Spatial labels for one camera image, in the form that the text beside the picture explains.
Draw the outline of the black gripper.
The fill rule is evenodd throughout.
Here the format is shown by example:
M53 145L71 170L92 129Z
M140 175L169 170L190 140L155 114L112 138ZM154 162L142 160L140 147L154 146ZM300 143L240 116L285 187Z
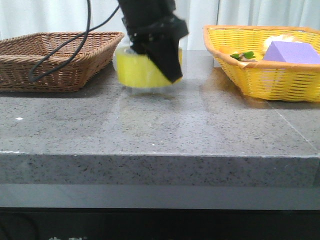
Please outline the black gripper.
M174 0L119 0L122 22L131 41L130 48L146 55L165 76L175 83L183 76L179 41L189 34L185 20L174 14Z

